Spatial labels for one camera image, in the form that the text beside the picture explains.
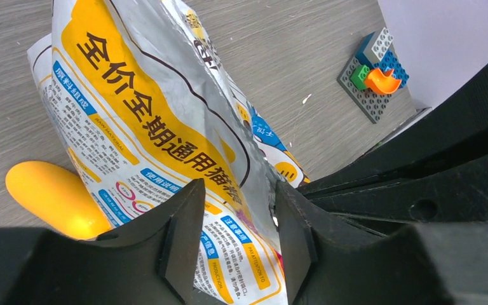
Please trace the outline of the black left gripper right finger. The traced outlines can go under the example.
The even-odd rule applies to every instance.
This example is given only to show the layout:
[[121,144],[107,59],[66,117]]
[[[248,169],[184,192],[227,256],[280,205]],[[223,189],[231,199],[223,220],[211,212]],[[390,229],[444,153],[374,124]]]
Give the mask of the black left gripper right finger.
[[378,237],[281,181],[275,208],[290,304],[488,304],[488,223]]

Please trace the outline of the cat food bag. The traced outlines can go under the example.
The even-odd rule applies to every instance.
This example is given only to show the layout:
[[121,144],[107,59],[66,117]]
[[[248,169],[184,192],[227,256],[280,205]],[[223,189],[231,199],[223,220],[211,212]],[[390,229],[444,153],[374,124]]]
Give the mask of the cat food bag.
[[227,304],[286,304],[278,180],[309,182],[225,71],[183,1],[54,1],[27,52],[88,194],[118,227],[203,179],[194,285]]

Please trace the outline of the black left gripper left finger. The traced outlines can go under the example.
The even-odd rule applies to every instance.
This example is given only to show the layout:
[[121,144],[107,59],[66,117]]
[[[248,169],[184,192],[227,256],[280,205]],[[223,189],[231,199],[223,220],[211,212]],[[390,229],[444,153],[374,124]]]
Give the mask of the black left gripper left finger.
[[0,227],[0,304],[187,304],[204,204],[195,179],[93,241]]

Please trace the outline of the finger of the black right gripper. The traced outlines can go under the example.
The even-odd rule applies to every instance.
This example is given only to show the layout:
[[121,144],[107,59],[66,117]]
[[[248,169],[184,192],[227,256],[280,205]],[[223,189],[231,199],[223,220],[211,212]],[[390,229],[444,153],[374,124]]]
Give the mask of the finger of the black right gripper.
[[298,187],[326,194],[422,177],[488,153],[488,64],[411,127],[331,175]]
[[420,179],[396,179],[307,199],[332,214],[386,222],[488,222],[488,155]]

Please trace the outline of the yellow plastic scoop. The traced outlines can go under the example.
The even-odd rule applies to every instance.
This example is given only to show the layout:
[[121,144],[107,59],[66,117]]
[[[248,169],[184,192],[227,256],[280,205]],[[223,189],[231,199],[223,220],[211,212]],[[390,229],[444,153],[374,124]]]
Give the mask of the yellow plastic scoop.
[[60,166],[24,161],[5,176],[7,191],[27,211],[76,240],[91,240],[112,226],[82,180]]

